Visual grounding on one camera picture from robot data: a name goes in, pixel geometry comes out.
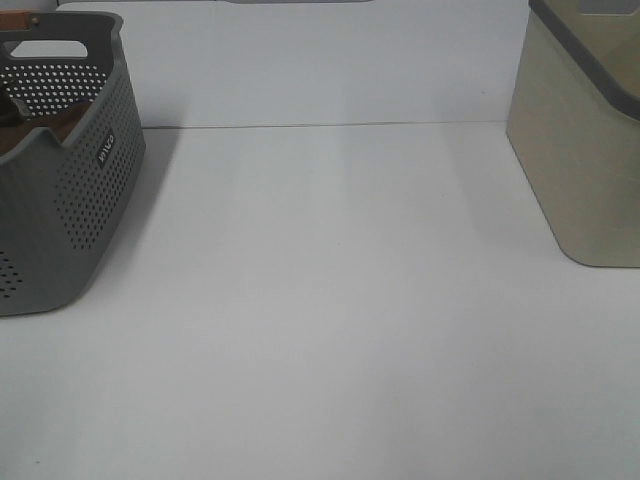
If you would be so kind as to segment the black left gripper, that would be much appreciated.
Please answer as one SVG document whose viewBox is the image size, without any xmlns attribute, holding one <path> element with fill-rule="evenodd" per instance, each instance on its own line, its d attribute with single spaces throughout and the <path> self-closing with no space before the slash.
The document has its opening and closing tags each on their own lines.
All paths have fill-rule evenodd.
<svg viewBox="0 0 640 480">
<path fill-rule="evenodd" d="M 20 107 L 4 89 L 1 90 L 0 104 L 0 124 L 2 129 L 23 130 L 27 126 L 27 118 L 23 115 Z"/>
</svg>

